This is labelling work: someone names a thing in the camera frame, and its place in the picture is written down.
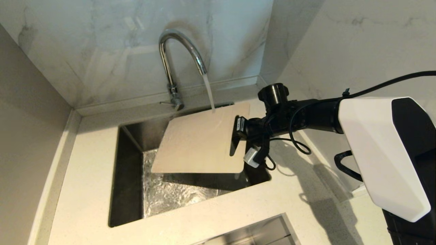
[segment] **beige cutting board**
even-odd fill
[[[151,167],[152,173],[240,173],[245,141],[230,156],[236,116],[249,117],[250,104],[217,108],[170,121]]]

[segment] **white countertop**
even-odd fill
[[[265,115],[261,101],[248,101],[250,117]],[[206,100],[185,103],[193,108]],[[148,105],[82,119],[58,200],[50,245],[190,245],[278,214],[286,214],[293,237],[303,245],[392,243],[382,210],[367,194],[340,203],[319,179],[310,158],[277,141],[271,143],[271,157],[278,164],[270,171],[271,181],[110,228],[119,125],[169,113],[170,107]]]

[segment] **faucet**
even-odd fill
[[[192,44],[192,42],[189,40],[189,38],[187,38],[183,33],[174,29],[166,29],[163,31],[163,33],[159,37],[159,51],[160,57],[162,58],[163,68],[165,69],[165,73],[167,74],[168,92],[170,93],[171,103],[161,102],[161,104],[172,105],[176,109],[176,111],[178,111],[183,109],[184,104],[182,99],[180,98],[177,84],[173,80],[173,73],[171,72],[170,64],[168,63],[168,58],[166,54],[167,51],[165,46],[166,41],[171,38],[181,42],[181,44],[183,44],[183,46],[185,46],[185,48],[189,51],[195,61],[200,75],[205,75],[207,73],[207,70],[203,60],[201,59],[200,53],[198,52],[194,44]]]

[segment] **sink basin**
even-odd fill
[[[120,127],[109,227],[188,206],[271,179],[264,167],[252,168],[247,164],[239,174],[151,173],[151,166],[169,121],[208,109],[210,107],[177,112],[171,116]]]

